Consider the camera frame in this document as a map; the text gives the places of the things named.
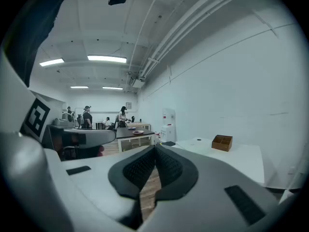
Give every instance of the person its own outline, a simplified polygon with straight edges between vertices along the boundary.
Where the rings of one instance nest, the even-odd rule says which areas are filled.
[[[68,113],[68,121],[69,122],[72,122],[73,121],[73,118],[74,118],[74,113],[71,111],[71,108],[68,106],[67,108],[67,113]]]
[[[107,117],[106,120],[103,121],[103,125],[105,125],[105,129],[108,129],[109,126],[111,125],[109,120],[110,120],[110,117]]]
[[[38,49],[54,27],[60,6],[64,0],[37,0],[27,16],[19,15],[8,31],[4,45],[15,72],[27,87]]]
[[[126,127],[126,113],[125,113],[126,107],[123,106],[119,112],[119,127],[123,128]]]
[[[82,129],[92,129],[92,116],[89,113],[91,106],[86,106],[84,108],[83,113],[83,119],[84,119],[84,125],[82,126]]]

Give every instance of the brown wooden box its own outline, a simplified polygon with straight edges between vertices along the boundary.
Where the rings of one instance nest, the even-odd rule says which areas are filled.
[[[216,135],[212,141],[211,147],[228,152],[232,147],[233,137]]]

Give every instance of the wall sign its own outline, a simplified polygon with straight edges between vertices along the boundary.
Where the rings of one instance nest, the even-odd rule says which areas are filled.
[[[131,110],[132,109],[132,103],[131,102],[127,102],[126,103],[126,109],[127,110]]]

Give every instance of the wooden floor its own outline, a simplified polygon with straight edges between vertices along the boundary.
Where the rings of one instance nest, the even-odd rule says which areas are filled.
[[[141,146],[150,145],[150,140],[148,138],[141,138]],[[121,147],[123,151],[134,149],[139,147],[138,139],[131,140],[131,143],[128,141],[122,141]],[[115,140],[109,144],[104,145],[103,157],[113,154],[119,154],[118,141]],[[140,205],[143,220],[145,221],[147,217],[151,214],[155,208],[155,192],[161,189],[161,183],[159,179],[159,174],[155,168],[150,175],[146,185],[140,192]]]

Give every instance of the small black object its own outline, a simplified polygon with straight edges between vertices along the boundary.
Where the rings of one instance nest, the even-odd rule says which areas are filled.
[[[174,146],[174,145],[176,145],[176,144],[175,144],[174,142],[172,142],[172,141],[168,141],[168,142],[162,143],[162,145]]]
[[[108,5],[115,5],[115,4],[120,4],[120,3],[125,3],[126,0],[109,0]]]
[[[261,208],[239,186],[227,187],[225,192],[249,225],[256,223],[265,216]]]
[[[79,167],[79,168],[72,168],[72,169],[68,169],[67,173],[68,175],[73,175],[73,174],[79,174],[85,171],[91,170],[90,167],[88,166],[83,166],[83,167]]]

